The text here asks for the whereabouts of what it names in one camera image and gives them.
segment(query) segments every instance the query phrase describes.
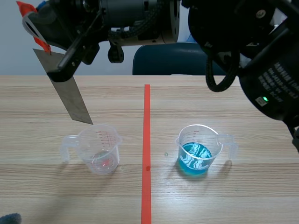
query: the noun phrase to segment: orange tag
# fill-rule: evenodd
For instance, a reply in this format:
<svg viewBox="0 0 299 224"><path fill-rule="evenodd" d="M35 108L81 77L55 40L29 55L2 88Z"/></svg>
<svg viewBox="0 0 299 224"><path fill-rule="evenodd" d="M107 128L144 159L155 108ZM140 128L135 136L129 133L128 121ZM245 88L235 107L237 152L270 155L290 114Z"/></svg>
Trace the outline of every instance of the orange tag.
<svg viewBox="0 0 299 224"><path fill-rule="evenodd" d="M37 13L36 8L31 4L21 2L21 1L17 1L17 4L19 6L19 10L20 10L22 17L24 17L25 15L27 15L27 13L30 13L30 12ZM33 38L34 38L35 42L38 45L40 45L46 53L51 54L51 46L50 45L48 45L47 43L43 42L42 40L40 40L36 37L33 37Z"/></svg>

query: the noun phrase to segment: white wall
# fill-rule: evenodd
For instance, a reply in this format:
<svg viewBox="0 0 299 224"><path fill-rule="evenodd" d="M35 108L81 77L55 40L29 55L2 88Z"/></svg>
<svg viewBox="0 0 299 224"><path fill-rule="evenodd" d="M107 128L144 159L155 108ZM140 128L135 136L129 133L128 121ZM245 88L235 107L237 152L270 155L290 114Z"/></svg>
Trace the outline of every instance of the white wall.
<svg viewBox="0 0 299 224"><path fill-rule="evenodd" d="M24 0L35 7L42 0ZM181 7L179 41L189 37L188 10ZM0 0L0 75L44 75L33 48L41 49L21 24L21 14L15 0ZM107 53L108 42L100 43L100 52L91 65L81 63L78 75L131 75L135 52L140 46L123 47L125 60L121 64L111 64ZM52 47L55 52L63 52Z"/></svg>

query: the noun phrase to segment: empty measuring cup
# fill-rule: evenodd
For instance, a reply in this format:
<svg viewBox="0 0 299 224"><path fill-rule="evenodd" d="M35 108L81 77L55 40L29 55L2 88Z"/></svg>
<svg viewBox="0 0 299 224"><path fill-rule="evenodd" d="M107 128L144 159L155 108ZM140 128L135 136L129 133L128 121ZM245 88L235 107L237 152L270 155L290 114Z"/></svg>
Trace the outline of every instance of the empty measuring cup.
<svg viewBox="0 0 299 224"><path fill-rule="evenodd" d="M122 138L116 130L107 125L93 125L79 133L63 138L60 154L69 161L69 149L75 148L77 155L97 174L112 172L120 161L118 146Z"/></svg>
<svg viewBox="0 0 299 224"><path fill-rule="evenodd" d="M229 148L228 157L233 159L238 144L233 135L218 134L205 125L190 125L183 128L176 139L178 162L190 174L206 172L224 147Z"/></svg>

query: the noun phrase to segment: blue liquid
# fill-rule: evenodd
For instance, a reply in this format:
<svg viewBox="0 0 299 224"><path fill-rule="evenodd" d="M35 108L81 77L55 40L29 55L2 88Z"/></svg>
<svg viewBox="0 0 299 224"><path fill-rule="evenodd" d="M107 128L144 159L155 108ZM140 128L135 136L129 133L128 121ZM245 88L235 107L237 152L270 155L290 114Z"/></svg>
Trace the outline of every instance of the blue liquid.
<svg viewBox="0 0 299 224"><path fill-rule="evenodd" d="M196 156L198 158L211 158L212 154L202 144L196 142L190 142L183 145L184 150L186 150L189 154ZM191 156L182 153L182 155L178 158L179 164L181 168L189 174L196 175L202 174L207 171L209 166L211 165L212 160L197 160L192 158Z"/></svg>

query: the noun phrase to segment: blue chair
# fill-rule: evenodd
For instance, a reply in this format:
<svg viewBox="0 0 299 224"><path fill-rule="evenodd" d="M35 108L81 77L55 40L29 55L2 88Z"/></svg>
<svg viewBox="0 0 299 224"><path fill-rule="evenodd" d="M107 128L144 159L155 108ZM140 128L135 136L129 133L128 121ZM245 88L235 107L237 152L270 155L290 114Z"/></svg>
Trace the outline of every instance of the blue chair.
<svg viewBox="0 0 299 224"><path fill-rule="evenodd" d="M135 53L133 75L205 75L206 54L197 43L144 45ZM214 74L225 72L214 63Z"/></svg>

